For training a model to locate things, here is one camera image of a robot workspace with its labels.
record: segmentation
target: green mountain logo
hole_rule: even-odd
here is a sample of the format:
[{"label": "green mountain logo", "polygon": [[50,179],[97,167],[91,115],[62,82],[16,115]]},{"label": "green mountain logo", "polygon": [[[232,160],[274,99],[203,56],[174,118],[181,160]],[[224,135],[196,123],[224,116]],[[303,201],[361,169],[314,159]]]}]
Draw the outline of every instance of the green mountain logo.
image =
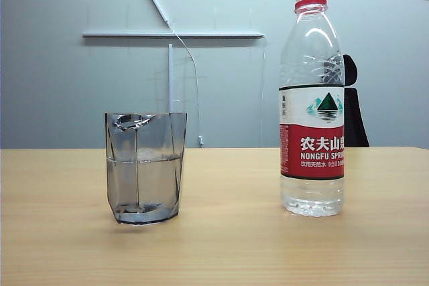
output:
[{"label": "green mountain logo", "polygon": [[338,95],[334,99],[331,93],[328,92],[323,100],[316,98],[306,110],[309,115],[319,117],[323,121],[330,123],[335,121],[338,114],[343,113],[343,105]]},{"label": "green mountain logo", "polygon": [[326,111],[326,110],[338,110],[338,106],[335,104],[334,98],[330,93],[326,94],[323,101],[317,108],[318,111]]}]

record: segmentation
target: bottle label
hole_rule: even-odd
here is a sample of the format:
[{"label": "bottle label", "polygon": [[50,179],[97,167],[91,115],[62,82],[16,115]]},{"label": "bottle label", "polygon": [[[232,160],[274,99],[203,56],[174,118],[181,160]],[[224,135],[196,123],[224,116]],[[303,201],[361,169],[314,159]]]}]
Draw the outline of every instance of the bottle label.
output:
[{"label": "bottle label", "polygon": [[307,180],[344,176],[344,86],[280,88],[282,175]]}]

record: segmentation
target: bottle base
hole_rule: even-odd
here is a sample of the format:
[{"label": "bottle base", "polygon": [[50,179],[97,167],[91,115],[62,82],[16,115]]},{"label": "bottle base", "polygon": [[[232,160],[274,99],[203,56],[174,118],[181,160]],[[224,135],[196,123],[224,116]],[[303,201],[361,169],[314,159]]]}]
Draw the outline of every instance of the bottle base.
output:
[{"label": "bottle base", "polygon": [[344,179],[303,180],[280,177],[284,207],[295,214],[327,217],[338,214],[344,204]]},{"label": "bottle base", "polygon": [[290,212],[311,217],[334,216],[343,207],[342,203],[338,201],[320,202],[295,198],[286,198],[283,200],[283,205]]}]

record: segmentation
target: cable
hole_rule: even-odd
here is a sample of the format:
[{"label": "cable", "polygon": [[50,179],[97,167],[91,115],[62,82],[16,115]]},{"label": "cable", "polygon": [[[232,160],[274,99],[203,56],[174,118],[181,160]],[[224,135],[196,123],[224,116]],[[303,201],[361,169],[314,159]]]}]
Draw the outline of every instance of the cable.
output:
[{"label": "cable", "polygon": [[262,120],[263,120],[263,89],[265,87],[265,62],[266,62],[266,54],[267,54],[267,40],[264,39],[263,42],[263,60],[262,60],[262,67],[261,67],[261,80],[259,81],[259,137],[258,137],[258,144],[259,147],[262,146]]},{"label": "cable", "polygon": [[188,52],[190,59],[192,60],[192,63],[194,64],[194,74],[195,74],[195,87],[196,87],[196,107],[198,111],[198,144],[200,147],[204,146],[204,141],[202,140],[202,134],[201,134],[201,108],[200,108],[200,92],[199,92],[199,85],[198,85],[198,72],[196,71],[196,62],[194,59],[194,56],[191,54],[190,50],[188,49],[188,46],[183,42],[182,38],[176,33],[173,27],[170,26],[170,24],[166,21],[167,26],[172,30],[173,34],[176,35],[176,37],[180,40],[182,45],[185,47],[186,51]]},{"label": "cable", "polygon": [[198,144],[200,147],[203,147],[204,141],[202,140],[202,134],[201,134],[201,107],[200,107],[200,93],[198,90],[198,73],[196,71],[196,63],[194,56],[190,53],[190,50],[186,46],[186,44],[183,42],[182,38],[179,37],[179,35],[174,31],[174,28],[170,25],[168,22],[167,16],[164,14],[163,10],[161,9],[160,4],[156,0],[152,0],[152,2],[155,5],[155,8],[158,10],[158,13],[160,14],[162,20],[164,20],[164,23],[168,26],[168,28],[171,29],[174,35],[180,40],[182,45],[185,47],[186,51],[188,52],[190,59],[192,60],[192,63],[194,63],[194,73],[195,73],[195,85],[196,85],[196,106],[198,110]]}]

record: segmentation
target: bottle neck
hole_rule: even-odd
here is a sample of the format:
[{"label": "bottle neck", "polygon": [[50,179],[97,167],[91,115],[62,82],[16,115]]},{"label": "bottle neck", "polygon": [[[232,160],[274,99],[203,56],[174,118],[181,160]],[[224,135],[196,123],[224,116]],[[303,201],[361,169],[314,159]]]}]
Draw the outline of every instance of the bottle neck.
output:
[{"label": "bottle neck", "polygon": [[324,13],[327,9],[326,0],[300,0],[295,4],[295,13],[298,15]]}]

